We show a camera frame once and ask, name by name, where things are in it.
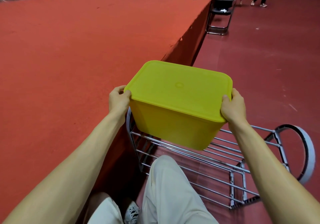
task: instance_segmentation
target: person's left hand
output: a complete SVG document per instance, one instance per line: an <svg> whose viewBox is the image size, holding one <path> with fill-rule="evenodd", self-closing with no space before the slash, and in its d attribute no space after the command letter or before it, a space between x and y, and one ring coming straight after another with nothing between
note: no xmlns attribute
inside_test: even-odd
<svg viewBox="0 0 320 224"><path fill-rule="evenodd" d="M116 87L109 94L109 113L115 113L121 120L125 120L125 114L129 107L131 92L126 90L122 93L126 85Z"/></svg>

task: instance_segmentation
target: white sneaker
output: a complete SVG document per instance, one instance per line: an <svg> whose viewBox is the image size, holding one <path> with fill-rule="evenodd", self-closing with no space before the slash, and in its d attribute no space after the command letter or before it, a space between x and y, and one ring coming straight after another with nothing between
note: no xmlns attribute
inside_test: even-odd
<svg viewBox="0 0 320 224"><path fill-rule="evenodd" d="M138 220L139 207L132 201L125 211L123 222L124 224L136 224Z"/></svg>

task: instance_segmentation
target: red carpet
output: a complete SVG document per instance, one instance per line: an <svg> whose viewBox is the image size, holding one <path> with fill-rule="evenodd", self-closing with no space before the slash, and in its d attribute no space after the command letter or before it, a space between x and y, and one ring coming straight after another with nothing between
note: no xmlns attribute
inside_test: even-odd
<svg viewBox="0 0 320 224"><path fill-rule="evenodd" d="M307 190L320 201L319 0L267 0L268 7L236 7L229 35L206 35L195 67L228 74L244 96L251 124L274 129L289 123L313 140L316 166ZM285 135L290 169L302 167L302 143ZM262 203L237 211L210 205L219 223L271 223Z"/></svg>
<svg viewBox="0 0 320 224"><path fill-rule="evenodd" d="M149 60L190 65L210 0L18 0L0 3L0 221L108 113L108 94ZM132 173L120 132L110 166ZM113 181L120 191L124 182Z"/></svg>

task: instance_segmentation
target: box lid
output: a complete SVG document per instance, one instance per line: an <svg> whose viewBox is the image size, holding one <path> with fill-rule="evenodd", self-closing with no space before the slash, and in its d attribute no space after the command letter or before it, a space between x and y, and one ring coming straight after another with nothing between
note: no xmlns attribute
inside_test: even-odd
<svg viewBox="0 0 320 224"><path fill-rule="evenodd" d="M231 98L232 79L221 72L152 60L142 66L124 89L132 99L225 122L222 96Z"/></svg>

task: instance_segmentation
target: beige pants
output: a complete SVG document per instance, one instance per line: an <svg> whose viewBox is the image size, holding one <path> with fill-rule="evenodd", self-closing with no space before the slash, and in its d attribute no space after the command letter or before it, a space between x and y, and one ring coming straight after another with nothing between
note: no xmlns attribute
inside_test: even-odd
<svg viewBox="0 0 320 224"><path fill-rule="evenodd" d="M118 206L104 200L89 224L122 223ZM217 224L173 158L161 156L151 165L138 223Z"/></svg>

